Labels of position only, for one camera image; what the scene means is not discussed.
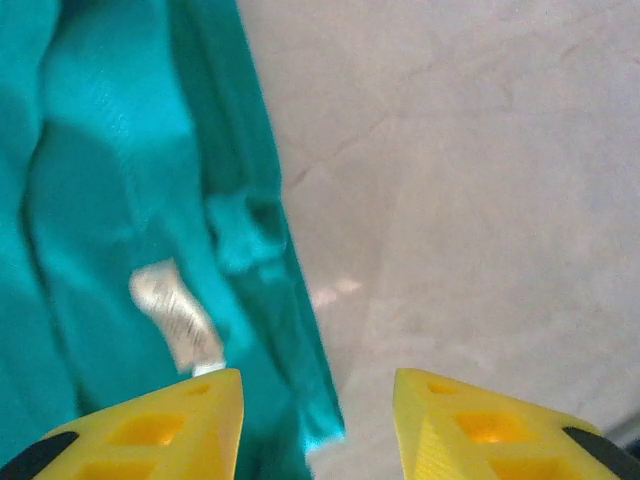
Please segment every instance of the white floor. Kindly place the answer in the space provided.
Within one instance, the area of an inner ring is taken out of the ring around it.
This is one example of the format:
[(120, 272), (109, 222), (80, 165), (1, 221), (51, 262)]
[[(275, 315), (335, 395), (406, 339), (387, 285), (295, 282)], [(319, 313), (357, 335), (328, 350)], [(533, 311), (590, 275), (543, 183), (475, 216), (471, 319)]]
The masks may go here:
[(640, 407), (640, 3), (240, 5), (349, 428), (318, 478), (401, 478), (397, 367)]

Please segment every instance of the teal shirt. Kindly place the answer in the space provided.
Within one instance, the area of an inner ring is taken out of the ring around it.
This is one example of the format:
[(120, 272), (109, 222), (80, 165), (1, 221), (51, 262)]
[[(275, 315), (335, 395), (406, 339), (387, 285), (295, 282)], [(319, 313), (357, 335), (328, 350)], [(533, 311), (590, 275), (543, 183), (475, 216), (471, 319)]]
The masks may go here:
[(344, 424), (234, 1), (34, 3), (0, 6), (0, 464), (184, 378), (128, 290), (173, 258), (242, 372), (237, 478), (310, 478)]

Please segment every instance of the marble floor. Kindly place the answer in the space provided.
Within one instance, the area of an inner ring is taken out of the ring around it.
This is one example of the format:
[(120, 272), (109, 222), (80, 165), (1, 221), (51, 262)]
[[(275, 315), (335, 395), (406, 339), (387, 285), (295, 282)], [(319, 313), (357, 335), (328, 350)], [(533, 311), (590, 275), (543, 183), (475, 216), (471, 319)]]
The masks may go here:
[(640, 2), (239, 3), (349, 429), (318, 478), (401, 478), (397, 367), (640, 407)]

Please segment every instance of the white label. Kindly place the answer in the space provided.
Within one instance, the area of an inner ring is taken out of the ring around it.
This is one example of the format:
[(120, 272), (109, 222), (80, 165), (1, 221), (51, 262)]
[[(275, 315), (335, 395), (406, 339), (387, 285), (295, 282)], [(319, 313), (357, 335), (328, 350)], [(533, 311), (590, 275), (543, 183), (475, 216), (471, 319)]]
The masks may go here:
[(222, 343), (211, 318), (187, 290), (173, 260), (133, 272), (129, 289), (138, 308), (164, 335), (179, 372), (194, 369), (195, 375), (212, 365), (224, 367)]

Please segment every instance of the floor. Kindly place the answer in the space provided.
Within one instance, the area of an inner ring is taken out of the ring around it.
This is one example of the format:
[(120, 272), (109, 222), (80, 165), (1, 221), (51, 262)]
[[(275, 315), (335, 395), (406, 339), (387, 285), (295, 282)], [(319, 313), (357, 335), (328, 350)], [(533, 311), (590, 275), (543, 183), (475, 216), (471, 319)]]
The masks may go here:
[(640, 407), (640, 3), (239, 3), (349, 429), (318, 478), (401, 478), (397, 367)]

